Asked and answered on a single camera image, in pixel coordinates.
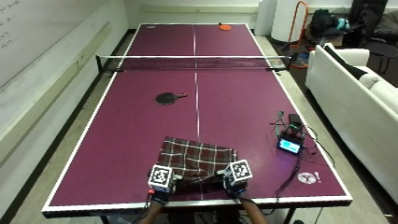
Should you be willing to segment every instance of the small screen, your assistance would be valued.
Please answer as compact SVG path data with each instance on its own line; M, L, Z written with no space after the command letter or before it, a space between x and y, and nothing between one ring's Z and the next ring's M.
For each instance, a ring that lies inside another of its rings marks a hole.
M292 151L293 153L298 153L300 150L300 144L290 142L289 140L281 138L278 141L278 146L288 151Z

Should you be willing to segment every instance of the couch cushion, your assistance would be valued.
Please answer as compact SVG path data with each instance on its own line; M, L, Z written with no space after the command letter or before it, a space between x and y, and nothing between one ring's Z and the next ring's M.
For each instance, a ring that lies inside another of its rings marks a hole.
M378 97L381 101L392 108L392 110L398 114L398 91L397 88L389 84L385 80L380 80L374 83L370 88L373 94Z
M325 45L324 50L333 56L333 58L337 60L337 62L346 68L346 70L350 72L350 74L354 76L354 78L360 79L361 76L364 76L368 72L361 70L360 68L352 66L346 60L340 56L340 54L336 52L333 45Z
M380 81L378 75L373 73L366 73L364 76L360 77L360 82L362 85L370 90L374 83Z

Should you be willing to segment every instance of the plaid cloth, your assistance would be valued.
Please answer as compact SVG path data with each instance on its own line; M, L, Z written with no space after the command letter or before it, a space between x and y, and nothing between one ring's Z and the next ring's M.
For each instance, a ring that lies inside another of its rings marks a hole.
M237 151L229 147L165 137L157 165L173 168L183 182L201 182L237 161Z

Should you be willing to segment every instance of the ping pong table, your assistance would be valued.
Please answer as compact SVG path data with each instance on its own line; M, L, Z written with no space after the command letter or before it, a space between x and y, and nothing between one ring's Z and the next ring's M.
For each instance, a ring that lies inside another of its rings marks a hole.
M216 24L143 24L125 56L260 56L245 24L221 31ZM163 92L185 92L172 105L157 105ZM43 208L45 217L101 217L141 209L148 170L165 136L227 146L249 162L248 191L260 208L348 206L350 193L321 146L310 137L298 175L280 198L297 156L276 148L278 111L305 117L278 76L266 69L132 69L116 73L87 124ZM224 189L196 185L176 192L165 206L215 210L239 207Z

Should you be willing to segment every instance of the ping pong paddle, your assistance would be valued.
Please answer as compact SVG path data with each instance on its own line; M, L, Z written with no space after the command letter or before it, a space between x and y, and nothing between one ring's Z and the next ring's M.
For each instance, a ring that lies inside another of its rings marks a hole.
M229 30L233 29L233 27L232 27L231 25L225 25L225 24L223 24L221 22L219 23L219 28L220 28L220 30L223 30L223 31L229 31Z
M181 97L187 97L188 94L183 93L180 95L176 95L173 92L164 92L163 94L160 94L155 100L155 102L159 105L172 105L179 98Z

